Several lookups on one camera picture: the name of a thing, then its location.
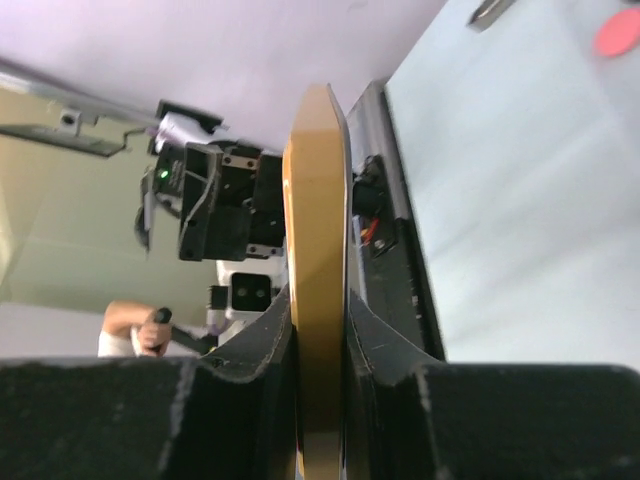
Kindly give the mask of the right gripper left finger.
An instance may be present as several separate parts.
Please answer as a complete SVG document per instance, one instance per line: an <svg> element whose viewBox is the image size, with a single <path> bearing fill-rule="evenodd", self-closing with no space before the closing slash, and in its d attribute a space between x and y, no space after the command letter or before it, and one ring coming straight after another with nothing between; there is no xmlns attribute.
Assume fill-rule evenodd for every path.
<svg viewBox="0 0 640 480"><path fill-rule="evenodd" d="M5 479L292 479L289 296L203 358L7 360Z"/></svg>

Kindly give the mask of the metal tongs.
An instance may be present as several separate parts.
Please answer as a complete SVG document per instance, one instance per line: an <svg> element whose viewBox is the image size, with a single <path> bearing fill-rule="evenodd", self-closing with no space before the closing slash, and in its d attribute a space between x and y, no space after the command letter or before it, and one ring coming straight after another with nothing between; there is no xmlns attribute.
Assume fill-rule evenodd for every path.
<svg viewBox="0 0 640 480"><path fill-rule="evenodd" d="M514 3L515 0L483 0L469 17L467 27L476 32L486 31Z"/></svg>

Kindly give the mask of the silver tin lid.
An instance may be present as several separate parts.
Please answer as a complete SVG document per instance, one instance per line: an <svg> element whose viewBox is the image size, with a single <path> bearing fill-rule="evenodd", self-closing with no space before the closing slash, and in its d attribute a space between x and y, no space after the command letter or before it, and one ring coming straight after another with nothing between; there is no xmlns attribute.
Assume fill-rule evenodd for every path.
<svg viewBox="0 0 640 480"><path fill-rule="evenodd" d="M349 152L344 116L331 87L310 86L283 155L298 438L306 479L337 479L342 469Z"/></svg>

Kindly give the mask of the operator forearm white sleeve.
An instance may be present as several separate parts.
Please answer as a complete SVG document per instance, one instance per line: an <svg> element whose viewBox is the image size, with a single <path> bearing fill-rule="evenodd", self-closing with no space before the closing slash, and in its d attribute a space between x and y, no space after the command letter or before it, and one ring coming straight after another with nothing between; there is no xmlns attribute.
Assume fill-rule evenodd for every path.
<svg viewBox="0 0 640 480"><path fill-rule="evenodd" d="M123 300L112 301L103 318L98 337L99 357L141 356L140 327L154 312L151 306Z"/></svg>

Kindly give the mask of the operator hand holding handle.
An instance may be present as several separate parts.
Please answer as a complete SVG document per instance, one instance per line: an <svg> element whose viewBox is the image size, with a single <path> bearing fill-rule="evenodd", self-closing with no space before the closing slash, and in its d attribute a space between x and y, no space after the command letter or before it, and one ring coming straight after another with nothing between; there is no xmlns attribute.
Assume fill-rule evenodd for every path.
<svg viewBox="0 0 640 480"><path fill-rule="evenodd" d="M132 344L137 356L162 357L171 340L172 312L142 305L135 311Z"/></svg>

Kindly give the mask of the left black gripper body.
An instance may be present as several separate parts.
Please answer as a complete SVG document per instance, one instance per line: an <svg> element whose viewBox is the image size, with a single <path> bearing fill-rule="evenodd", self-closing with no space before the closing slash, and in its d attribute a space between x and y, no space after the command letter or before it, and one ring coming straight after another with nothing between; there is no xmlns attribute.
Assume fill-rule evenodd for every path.
<svg viewBox="0 0 640 480"><path fill-rule="evenodd" d="M181 260L281 257L284 240L280 156L232 142L186 147Z"/></svg>

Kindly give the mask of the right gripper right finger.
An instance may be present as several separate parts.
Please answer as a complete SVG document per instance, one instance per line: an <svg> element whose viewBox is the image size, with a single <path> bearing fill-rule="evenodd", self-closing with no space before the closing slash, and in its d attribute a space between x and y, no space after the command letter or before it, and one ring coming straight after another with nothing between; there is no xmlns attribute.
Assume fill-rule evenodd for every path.
<svg viewBox="0 0 640 480"><path fill-rule="evenodd" d="M635 479L639 376L436 360L359 298L346 322L350 479Z"/></svg>

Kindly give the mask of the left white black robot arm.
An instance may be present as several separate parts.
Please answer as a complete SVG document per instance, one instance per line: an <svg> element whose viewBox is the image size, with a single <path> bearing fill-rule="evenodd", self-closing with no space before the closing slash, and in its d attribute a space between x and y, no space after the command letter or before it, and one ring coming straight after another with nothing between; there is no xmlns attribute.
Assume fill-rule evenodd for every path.
<svg viewBox="0 0 640 480"><path fill-rule="evenodd" d="M252 145L164 145L141 180L135 232L145 249L156 209L178 221L182 261L284 255L282 158Z"/></svg>

